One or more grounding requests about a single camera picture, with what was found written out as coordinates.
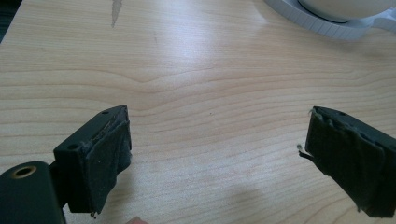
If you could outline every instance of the wood grain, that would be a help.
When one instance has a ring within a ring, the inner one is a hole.
[[[396,136],[396,36],[312,34],[262,0],[23,1],[0,45],[0,172],[53,161],[127,104],[133,164],[97,219],[69,223],[394,223],[298,157],[313,105]]]

